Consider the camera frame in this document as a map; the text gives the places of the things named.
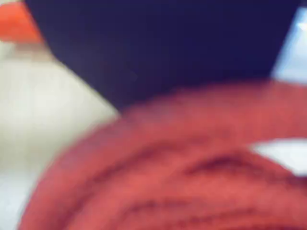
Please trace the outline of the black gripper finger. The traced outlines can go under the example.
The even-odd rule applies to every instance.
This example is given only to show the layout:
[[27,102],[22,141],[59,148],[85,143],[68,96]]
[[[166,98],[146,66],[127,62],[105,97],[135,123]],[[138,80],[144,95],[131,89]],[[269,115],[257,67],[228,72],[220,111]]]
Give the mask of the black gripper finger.
[[270,77],[297,0],[27,0],[57,60],[116,109]]

